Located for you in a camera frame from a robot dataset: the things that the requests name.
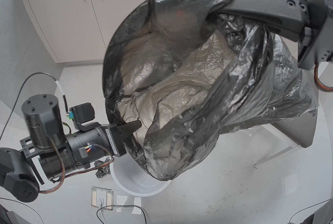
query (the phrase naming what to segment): black trash bag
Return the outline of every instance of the black trash bag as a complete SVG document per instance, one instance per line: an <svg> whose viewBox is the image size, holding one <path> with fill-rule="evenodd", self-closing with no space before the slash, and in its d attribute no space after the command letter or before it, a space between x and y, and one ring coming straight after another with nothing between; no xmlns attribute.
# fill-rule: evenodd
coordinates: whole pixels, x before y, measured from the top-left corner
<svg viewBox="0 0 333 224"><path fill-rule="evenodd" d="M318 107L279 36L261 22L220 14L231 1L147 0L110 41L103 67L108 120L141 120L124 143L158 180L200 163L220 134Z"/></svg>
<svg viewBox="0 0 333 224"><path fill-rule="evenodd" d="M97 167L97 166L102 165L102 164L104 164L104 163L106 163L106 162L109 162L110 159L111 159L110 157L107 157L107 158L105 159L105 161L102 161L102 160L96 160L96 161L94 162L94 166ZM101 168L99 168L99 169L97 170L97 172L95 173L95 175L96 175L96 177L97 177L98 179L100 179L100 178L102 178L102 177L104 177L105 175L108 175L108 174L111 174L111 172L110 172L110 166L104 166L104 167L101 167Z"/></svg>

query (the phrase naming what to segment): tile floor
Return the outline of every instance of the tile floor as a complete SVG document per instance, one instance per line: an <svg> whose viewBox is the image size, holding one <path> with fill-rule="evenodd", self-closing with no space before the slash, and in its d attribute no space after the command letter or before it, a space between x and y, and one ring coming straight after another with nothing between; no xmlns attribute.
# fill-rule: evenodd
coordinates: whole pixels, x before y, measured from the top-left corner
<svg viewBox="0 0 333 224"><path fill-rule="evenodd" d="M60 83L69 106L91 102L96 120L106 123L101 77L102 65L72 66L64 69ZM65 119L62 101L60 106ZM253 167L285 147L264 129L252 136L243 131L220 136L202 163L177 177L160 194L141 198L148 223L281 224L288 223L298 210L330 198L332 152L322 108L311 147L259 169ZM116 190L115 198L127 196L126 204L134 201L110 175L97 179L94 173L87 173L67 179L59 191L38 198L44 222L98 223L96 209L90 205L92 185ZM47 214L52 207L64 214ZM104 217L107 223L144 223L142 215L132 212L132 208L105 211ZM313 212L303 211L292 222L299 223Z"/></svg>

